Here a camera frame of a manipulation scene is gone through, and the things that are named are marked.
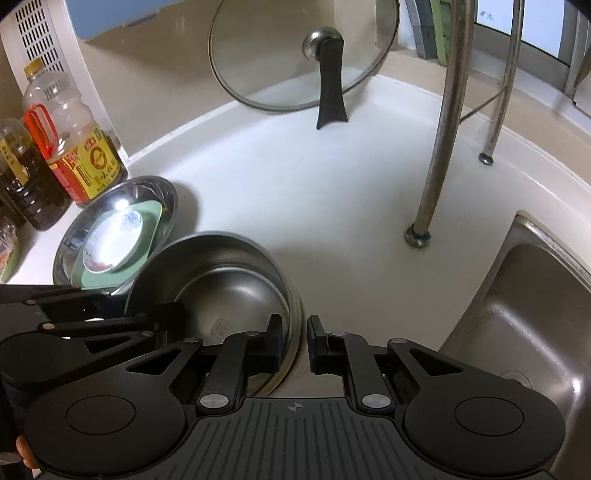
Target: human hand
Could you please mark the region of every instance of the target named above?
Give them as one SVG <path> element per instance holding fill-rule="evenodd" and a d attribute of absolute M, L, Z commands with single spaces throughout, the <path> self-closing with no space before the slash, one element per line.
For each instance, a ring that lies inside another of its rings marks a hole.
<path fill-rule="evenodd" d="M 17 438 L 17 452 L 22 457 L 22 462 L 27 468 L 31 470 L 39 468 L 24 435 L 19 435 Z"/>

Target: blue cabinet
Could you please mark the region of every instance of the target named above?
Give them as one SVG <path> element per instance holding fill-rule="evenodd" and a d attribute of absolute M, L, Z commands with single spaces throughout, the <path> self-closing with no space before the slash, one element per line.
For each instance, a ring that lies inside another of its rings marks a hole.
<path fill-rule="evenodd" d="M 66 0 L 78 38 L 90 40 L 119 25 L 132 24 L 181 0 Z"/>

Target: red bottle handle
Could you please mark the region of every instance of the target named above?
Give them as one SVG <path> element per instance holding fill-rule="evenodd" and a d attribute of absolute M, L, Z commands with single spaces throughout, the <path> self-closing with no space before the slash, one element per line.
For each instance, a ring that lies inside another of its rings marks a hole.
<path fill-rule="evenodd" d="M 51 129 L 53 141 L 50 141 L 37 111 L 40 111 L 41 115 L 44 117 L 46 124 Z M 25 124 L 31 132 L 33 140 L 41 150 L 43 158 L 45 158 L 45 160 L 49 160 L 53 156 L 57 148 L 57 130 L 56 126 L 53 124 L 53 121 L 51 120 L 51 116 L 49 115 L 47 108 L 45 107 L 45 105 L 36 103 L 31 107 L 31 109 L 25 112 L 24 118 Z"/>

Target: metal bowl rim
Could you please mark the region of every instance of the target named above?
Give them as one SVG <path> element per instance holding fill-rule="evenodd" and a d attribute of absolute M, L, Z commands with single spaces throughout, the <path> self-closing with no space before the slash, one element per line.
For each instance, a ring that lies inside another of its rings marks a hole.
<path fill-rule="evenodd" d="M 283 382 L 285 377 L 293 369 L 295 362 L 297 360 L 298 354 L 301 349 L 301 343 L 304 338 L 304 333 L 303 333 L 304 319 L 302 318 L 303 311 L 304 311 L 303 302 L 301 301 L 300 295 L 297 292 L 297 290 L 295 289 L 295 287 L 293 286 L 290 279 L 288 277 L 286 277 L 285 274 L 281 271 L 281 269 L 279 268 L 279 266 L 277 265 L 275 260 L 273 258 L 271 258 L 271 255 L 269 253 L 267 253 L 267 250 L 264 247 L 262 247 L 260 244 L 255 242 L 254 240 L 251 240 L 251 239 L 249 239 L 245 236 L 242 236 L 238 233 L 224 232 L 221 230 L 206 230 L 206 231 L 202 231 L 202 232 L 191 233 L 190 235 L 184 236 L 184 237 L 182 237 L 178 240 L 175 240 L 174 242 L 166 245 L 158 253 L 162 253 L 166 249 L 172 248 L 181 242 L 191 240 L 194 238 L 203 237 L 203 236 L 212 236 L 212 237 L 213 236 L 220 236 L 220 237 L 224 237 L 224 238 L 235 239 L 235 240 L 239 240 L 239 241 L 255 248 L 273 266 L 273 268 L 277 272 L 280 280 L 282 281 L 282 283 L 285 287 L 285 291 L 287 293 L 287 304 L 288 304 L 288 308 L 289 308 L 289 316 L 290 316 L 289 317 L 289 321 L 290 321 L 289 322 L 289 331 L 288 331 L 288 336 L 287 336 L 287 348 L 285 349 L 285 357 L 281 363 L 280 370 L 278 372 L 272 374 L 270 376 L 269 380 L 260 388 L 259 391 L 256 392 L 256 395 L 268 395 L 269 393 L 273 392 Z M 135 278 L 139 278 L 139 276 L 144 272 L 144 270 L 146 268 L 148 268 L 148 266 L 153 261 L 155 261 L 155 259 L 156 259 L 156 255 L 149 258 L 148 261 L 138 271 Z M 129 306 L 129 298 L 131 297 L 131 294 L 133 293 L 133 288 L 134 288 L 134 285 L 132 284 L 131 289 L 129 290 L 127 300 L 125 302 L 125 310 L 126 311 Z"/>
<path fill-rule="evenodd" d="M 157 183 L 161 183 L 161 184 L 165 185 L 168 192 L 171 193 L 171 195 L 173 197 L 173 202 L 172 202 L 172 208 L 170 209 L 170 221 L 169 221 L 166 229 L 163 231 L 163 234 L 162 234 L 162 237 L 160 240 L 160 245 L 156 246 L 154 251 L 150 254 L 148 259 L 146 260 L 146 263 L 142 266 L 142 268 L 140 268 L 135 273 L 135 275 L 133 275 L 131 278 L 127 279 L 120 286 L 118 286 L 115 290 L 111 291 L 111 295 L 117 295 L 119 293 L 123 293 L 123 292 L 127 291 L 127 289 L 131 289 L 131 287 L 133 286 L 133 282 L 135 281 L 136 277 L 141 273 L 141 271 L 144 269 L 144 266 L 149 263 L 149 261 L 151 260 L 152 257 L 156 256 L 158 253 L 160 253 L 164 248 L 166 248 L 168 246 L 166 244 L 166 240 L 168 239 L 168 237 L 172 233 L 172 230 L 174 228 L 174 225 L 177 220 L 177 215 L 178 215 L 178 192 L 177 192 L 177 189 L 172 184 L 172 182 L 165 179 L 164 177 L 160 177 L 158 175 L 143 175 L 141 177 L 133 177 L 131 179 L 127 179 L 127 180 L 111 187 L 110 189 L 104 191 L 95 199 L 95 201 L 99 201 L 100 199 L 105 199 L 105 198 L 109 197 L 113 192 L 115 192 L 118 189 L 123 188 L 124 186 L 127 186 L 129 184 L 140 184 L 141 185 L 141 184 L 147 183 L 146 180 L 149 180 L 152 182 L 155 181 Z M 61 237 L 60 243 L 57 247 L 57 251 L 53 257 L 53 266 L 51 268 L 51 279 L 52 279 L 54 285 L 62 285 L 62 283 L 58 283 L 57 278 L 56 278 L 56 272 L 58 270 L 63 272 L 63 269 L 61 268 L 61 266 L 58 265 L 58 262 L 57 262 L 60 247 L 62 246 L 64 240 L 71 236 L 71 234 L 74 230 L 74 227 L 76 226 L 76 222 L 78 221 L 80 215 L 82 215 L 84 212 L 87 212 L 88 209 L 91 207 L 92 207 L 92 204 L 89 205 L 84 210 L 82 210 L 76 216 L 76 218 L 74 218 L 74 220 L 72 221 L 72 223 L 70 224 L 70 226 L 66 230 L 66 233 L 64 233 L 64 235 Z"/>

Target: plastic bottle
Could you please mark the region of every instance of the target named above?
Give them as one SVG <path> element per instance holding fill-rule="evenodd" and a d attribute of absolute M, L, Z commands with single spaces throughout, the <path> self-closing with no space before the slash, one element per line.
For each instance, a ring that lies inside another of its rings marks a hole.
<path fill-rule="evenodd" d="M 47 162 L 70 197 L 86 206 L 123 180 L 126 171 L 67 73 L 47 70 L 36 59 L 25 67 L 25 74 L 30 83 L 22 100 L 25 111 L 44 105 L 58 133 Z"/>
<path fill-rule="evenodd" d="M 8 217 L 17 227 L 22 227 L 27 220 L 15 207 L 14 202 L 8 196 L 8 192 L 0 189 L 0 218 Z"/>
<path fill-rule="evenodd" d="M 31 135 L 15 118 L 0 120 L 0 188 L 40 231 L 53 226 L 70 205 Z"/>

